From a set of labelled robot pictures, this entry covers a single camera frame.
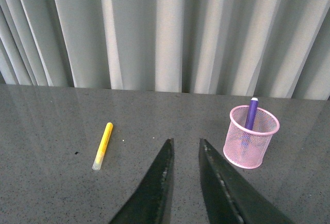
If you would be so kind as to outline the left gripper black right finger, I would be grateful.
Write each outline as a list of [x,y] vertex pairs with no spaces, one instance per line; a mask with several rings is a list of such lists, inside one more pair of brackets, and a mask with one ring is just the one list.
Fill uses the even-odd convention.
[[293,223],[206,140],[199,147],[200,182],[210,223]]

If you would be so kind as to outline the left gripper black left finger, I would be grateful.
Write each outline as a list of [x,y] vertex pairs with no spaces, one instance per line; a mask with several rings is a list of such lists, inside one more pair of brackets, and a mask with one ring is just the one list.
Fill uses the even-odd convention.
[[173,187],[174,139],[170,138],[110,223],[170,223]]

